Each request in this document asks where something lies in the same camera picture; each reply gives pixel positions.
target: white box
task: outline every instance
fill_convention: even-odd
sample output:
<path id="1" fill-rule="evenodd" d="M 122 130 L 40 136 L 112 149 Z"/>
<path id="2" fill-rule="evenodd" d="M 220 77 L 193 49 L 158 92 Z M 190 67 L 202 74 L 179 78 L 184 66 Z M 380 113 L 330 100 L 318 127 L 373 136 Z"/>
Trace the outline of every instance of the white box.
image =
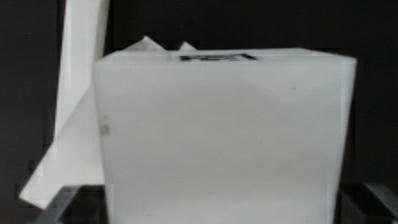
<path id="1" fill-rule="evenodd" d="M 99 60 L 112 224 L 332 223 L 353 74 L 303 49 Z"/>

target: white foam block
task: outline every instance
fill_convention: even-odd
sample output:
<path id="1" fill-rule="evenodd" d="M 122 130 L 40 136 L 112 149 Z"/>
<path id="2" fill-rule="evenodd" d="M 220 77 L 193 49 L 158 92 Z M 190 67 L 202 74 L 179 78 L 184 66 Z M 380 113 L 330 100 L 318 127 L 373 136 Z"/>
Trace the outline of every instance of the white foam block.
<path id="1" fill-rule="evenodd" d="M 64 185 L 103 183 L 92 94 L 81 98 L 90 86 L 92 62 L 103 55 L 106 14 L 108 0 L 65 1 L 55 139 L 19 194 L 42 209 Z M 92 108 L 76 109 L 78 103 Z M 90 131 L 81 133 L 85 139 L 76 135 L 81 130 Z"/>
<path id="2" fill-rule="evenodd" d="M 94 75 L 112 224 L 330 224 L 355 59 L 133 58 L 106 57 Z"/>

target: black background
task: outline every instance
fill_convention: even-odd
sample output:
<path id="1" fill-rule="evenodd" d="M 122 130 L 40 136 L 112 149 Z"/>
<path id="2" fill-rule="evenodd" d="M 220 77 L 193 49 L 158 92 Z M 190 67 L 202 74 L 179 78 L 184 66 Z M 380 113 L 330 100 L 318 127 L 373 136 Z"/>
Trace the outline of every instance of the black background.
<path id="1" fill-rule="evenodd" d="M 0 0 L 0 223 L 51 143 L 64 1 Z M 398 1 L 113 0 L 106 53 L 145 33 L 167 49 L 303 47 L 358 59 L 343 183 L 398 192 Z"/>

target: white block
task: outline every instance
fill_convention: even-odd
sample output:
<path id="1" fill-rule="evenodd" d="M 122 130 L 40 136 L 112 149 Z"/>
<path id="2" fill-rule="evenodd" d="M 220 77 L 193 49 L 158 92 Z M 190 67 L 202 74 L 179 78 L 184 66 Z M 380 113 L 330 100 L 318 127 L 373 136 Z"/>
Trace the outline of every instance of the white block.
<path id="1" fill-rule="evenodd" d="M 138 58 L 94 68 L 112 224 L 330 224 L 355 59 L 303 49 Z"/>
<path id="2" fill-rule="evenodd" d="M 62 186 L 103 183 L 97 133 L 83 133 L 87 140 L 74 133 L 87 129 L 87 125 L 88 130 L 96 130 L 97 125 L 90 123 L 94 108 L 85 111 L 76 107 L 78 104 L 80 107 L 92 106 L 94 96 L 88 94 L 83 99 L 83 95 L 90 87 L 92 62 L 103 56 L 106 15 L 108 0 L 65 1 L 53 144 L 19 194 L 42 209 Z"/>

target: translucent block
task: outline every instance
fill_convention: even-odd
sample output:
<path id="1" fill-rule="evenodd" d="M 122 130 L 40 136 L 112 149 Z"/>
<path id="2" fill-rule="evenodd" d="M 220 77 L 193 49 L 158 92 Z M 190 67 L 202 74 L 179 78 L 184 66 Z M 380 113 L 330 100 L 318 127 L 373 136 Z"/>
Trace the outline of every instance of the translucent block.
<path id="1" fill-rule="evenodd" d="M 112 224 L 330 224 L 355 59 L 119 52 L 94 66 Z"/>

